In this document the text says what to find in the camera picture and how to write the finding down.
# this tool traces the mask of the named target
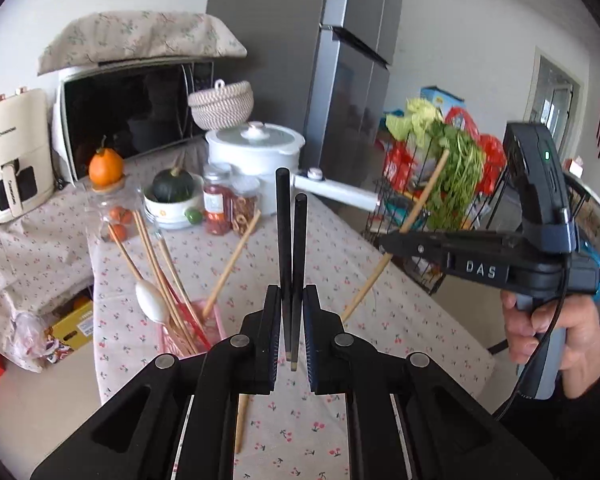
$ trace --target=floor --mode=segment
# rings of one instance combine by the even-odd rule
[[[497,290],[448,277],[435,299],[484,346],[503,339]],[[514,382],[503,352],[478,400],[493,411]],[[16,480],[29,480],[38,463],[99,406],[91,344],[41,374],[9,366],[0,378],[0,458]]]

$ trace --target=refrigerator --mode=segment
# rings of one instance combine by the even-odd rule
[[[246,80],[252,120],[302,133],[301,167],[360,186],[368,173],[402,0],[208,0],[247,49],[216,76]]]

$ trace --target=cherry print tablecloth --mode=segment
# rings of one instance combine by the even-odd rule
[[[341,312],[380,254],[313,196],[308,211],[306,282],[317,285],[324,308]],[[164,236],[192,299],[208,294],[238,241],[233,233],[213,237],[203,228]],[[140,240],[125,245],[141,273],[149,276]],[[96,276],[96,373],[105,402],[155,357],[157,332],[136,303],[134,279],[115,246],[99,243],[90,250]],[[278,282],[276,222],[265,218],[219,297],[228,335],[238,332],[245,314],[262,307],[267,285]],[[491,375],[489,353],[392,264],[346,329],[379,351],[399,356],[425,351],[473,395]],[[281,354],[274,393],[251,398],[234,478],[347,478],[344,399],[310,393],[303,348],[302,338],[297,372],[290,371]]]
[[[199,173],[207,157],[203,138],[185,146],[128,160],[129,186],[150,182],[184,150],[184,167]],[[14,332],[21,314],[44,316],[93,283],[86,227],[98,215],[87,212],[94,195],[85,183],[56,192],[39,208],[0,224],[0,352],[17,365],[42,371],[37,359],[14,352]]]

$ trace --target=yellow box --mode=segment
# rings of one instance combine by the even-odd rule
[[[57,363],[93,339],[93,301],[88,301],[46,330],[46,358]]]

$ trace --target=rice cooker lid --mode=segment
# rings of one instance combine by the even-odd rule
[[[272,151],[293,155],[304,146],[304,137],[295,130],[260,122],[241,124],[206,134],[208,142],[228,144],[255,151]]]

